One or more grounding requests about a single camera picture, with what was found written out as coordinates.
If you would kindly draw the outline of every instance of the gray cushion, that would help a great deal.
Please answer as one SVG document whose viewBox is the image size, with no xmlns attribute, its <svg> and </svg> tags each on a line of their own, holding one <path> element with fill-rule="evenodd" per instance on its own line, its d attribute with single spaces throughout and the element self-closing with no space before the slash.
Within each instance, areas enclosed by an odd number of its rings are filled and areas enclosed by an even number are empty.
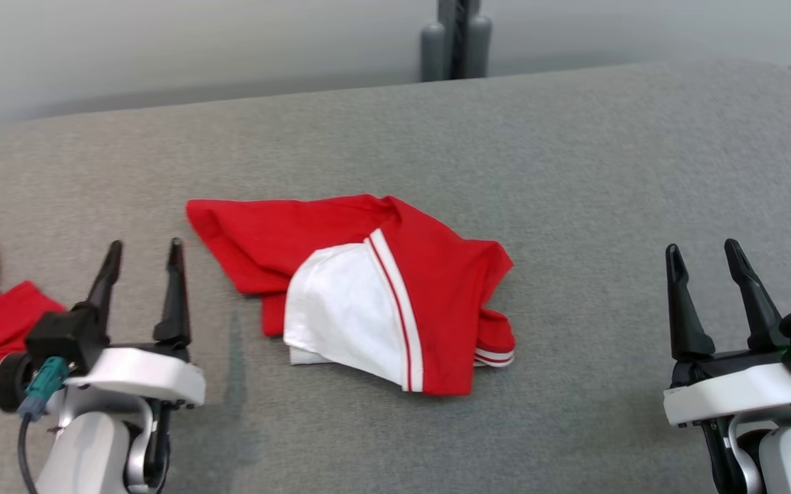
<svg viewBox="0 0 791 494">
<path fill-rule="evenodd" d="M 513 366 L 477 370 L 473 394 L 448 399 L 292 368 L 185 222 L 191 198 L 355 193 L 502 242 L 515 268 L 492 307 L 513 322 Z M 167 492 L 712 492 L 702 434 L 671 428 L 661 405 L 664 248 L 683 248 L 720 350 L 748 335 L 725 238 L 791 311 L 791 72 L 640 65 L 0 129 L 0 287 L 32 279 L 74 303 L 122 238 L 110 334 L 149 340 L 175 235 L 208 404 L 176 413 Z M 0 413 L 0 492 L 23 492 L 18 426 Z"/>
</svg>

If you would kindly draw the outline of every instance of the cable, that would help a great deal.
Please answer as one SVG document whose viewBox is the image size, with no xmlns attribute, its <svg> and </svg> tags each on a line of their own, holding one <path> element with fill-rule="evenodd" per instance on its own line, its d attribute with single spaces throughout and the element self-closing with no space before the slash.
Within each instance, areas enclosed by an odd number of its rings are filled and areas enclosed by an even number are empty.
<svg viewBox="0 0 791 494">
<path fill-rule="evenodd" d="M 35 482 L 32 481 L 32 475 L 29 473 L 29 463 L 26 462 L 26 429 L 29 428 L 31 421 L 32 417 L 25 415 L 23 421 L 20 422 L 20 432 L 16 437 L 16 462 L 20 465 L 20 474 L 23 476 L 26 491 L 29 491 L 29 494 L 38 494 Z"/>
</svg>

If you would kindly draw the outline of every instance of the teal connector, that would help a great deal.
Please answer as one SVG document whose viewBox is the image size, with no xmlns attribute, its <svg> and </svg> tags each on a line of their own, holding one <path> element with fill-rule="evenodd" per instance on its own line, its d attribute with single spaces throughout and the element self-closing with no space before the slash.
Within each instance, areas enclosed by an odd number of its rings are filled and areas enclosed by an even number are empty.
<svg viewBox="0 0 791 494">
<path fill-rule="evenodd" d="M 69 377 L 69 363 L 63 357 L 50 357 L 45 360 L 38 374 L 26 388 L 26 398 L 20 403 L 16 413 L 20 419 L 30 416 L 32 422 L 38 422 L 45 413 L 47 400 L 62 387 Z"/>
</svg>

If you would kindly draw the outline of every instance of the red stripe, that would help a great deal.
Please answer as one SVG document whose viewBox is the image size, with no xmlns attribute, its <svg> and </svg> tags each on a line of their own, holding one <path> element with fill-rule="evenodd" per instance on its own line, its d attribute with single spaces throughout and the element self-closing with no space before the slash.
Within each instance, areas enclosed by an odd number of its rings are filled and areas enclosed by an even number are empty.
<svg viewBox="0 0 791 494">
<path fill-rule="evenodd" d="M 411 369 L 413 366 L 410 364 L 410 342 L 408 341 L 408 326 L 405 326 L 404 323 L 404 312 L 401 310 L 401 301 L 398 300 L 398 295 L 395 294 L 395 285 L 392 284 L 392 279 L 389 278 L 389 272 L 386 272 L 386 265 L 383 263 L 383 259 L 380 259 L 380 254 L 377 252 L 377 247 L 374 247 L 374 241 L 370 237 L 370 249 L 374 251 L 374 256 L 377 257 L 377 262 L 380 263 L 380 267 L 383 268 L 383 274 L 386 275 L 386 281 L 389 282 L 389 290 L 392 292 L 392 297 L 395 299 L 395 305 L 398 307 L 398 315 L 399 321 L 401 321 L 401 335 L 404 337 L 404 347 L 406 353 L 408 354 L 408 391 L 414 390 L 414 384 L 411 382 Z"/>
<path fill-rule="evenodd" d="M 511 355 L 508 357 L 508 359 L 490 359 L 489 357 L 484 357 L 483 355 L 477 355 L 477 353 L 475 353 L 474 358 L 478 360 L 486 360 L 487 362 L 492 362 L 494 364 L 503 364 L 505 362 L 511 362 L 511 360 L 514 360 L 514 355 Z"/>
<path fill-rule="evenodd" d="M 514 345 L 513 344 L 509 348 L 506 348 L 504 346 L 493 347 L 493 346 L 487 346 L 483 342 L 479 341 L 479 342 L 477 342 L 476 345 L 477 345 L 477 348 L 480 348 L 480 350 L 489 351 L 489 353 L 508 353 L 509 351 L 514 351 Z"/>
</svg>

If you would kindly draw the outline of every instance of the white stripe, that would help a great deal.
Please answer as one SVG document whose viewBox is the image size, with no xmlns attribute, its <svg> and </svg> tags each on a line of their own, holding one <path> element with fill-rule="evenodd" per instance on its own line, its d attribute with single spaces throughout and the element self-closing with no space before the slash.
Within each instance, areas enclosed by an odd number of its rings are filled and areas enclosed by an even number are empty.
<svg viewBox="0 0 791 494">
<path fill-rule="evenodd" d="M 474 357 L 474 366 L 479 366 L 477 364 L 483 366 L 491 366 L 491 368 L 507 368 L 507 366 L 511 365 L 511 362 L 514 362 L 514 359 L 506 360 L 505 362 L 489 362 L 488 360 L 479 359 L 478 357 Z"/>
<path fill-rule="evenodd" d="M 399 384 L 401 384 L 402 391 L 409 391 L 408 373 L 410 369 L 408 369 L 408 342 L 404 340 L 404 330 L 401 328 L 401 314 L 398 310 L 398 304 L 395 303 L 395 293 L 392 293 L 392 288 L 389 287 L 389 282 L 386 281 L 386 269 L 383 269 L 383 265 L 374 254 L 374 247 L 370 244 L 370 238 L 365 238 L 364 244 L 368 248 L 368 255 L 370 256 L 371 262 L 373 262 L 374 267 L 379 271 L 380 285 L 386 287 L 386 293 L 390 295 L 389 301 L 392 303 L 392 315 L 395 318 L 392 322 L 392 331 L 396 333 L 395 341 L 399 344 L 398 353 L 401 356 L 401 382 L 399 382 Z"/>
<path fill-rule="evenodd" d="M 487 350 L 481 350 L 480 348 L 475 348 L 474 354 L 479 357 L 486 357 L 486 359 L 508 360 L 508 359 L 513 359 L 514 350 L 508 351 L 507 353 L 496 353 L 495 351 L 487 351 Z"/>
<path fill-rule="evenodd" d="M 371 232 L 370 242 L 377 250 L 377 255 L 380 256 L 380 262 L 382 262 L 386 274 L 389 275 L 389 281 L 392 281 L 395 297 L 401 306 L 404 329 L 408 334 L 408 351 L 410 351 L 411 364 L 411 369 L 408 369 L 408 372 L 410 373 L 411 390 L 421 393 L 423 391 L 423 348 L 420 345 L 420 332 L 416 328 L 414 306 L 410 303 L 408 288 L 404 284 L 404 278 L 401 278 L 398 263 L 395 262 L 395 257 L 392 256 L 392 251 L 389 250 L 389 244 L 386 243 L 386 237 L 383 236 L 383 231 L 380 228 Z"/>
</svg>

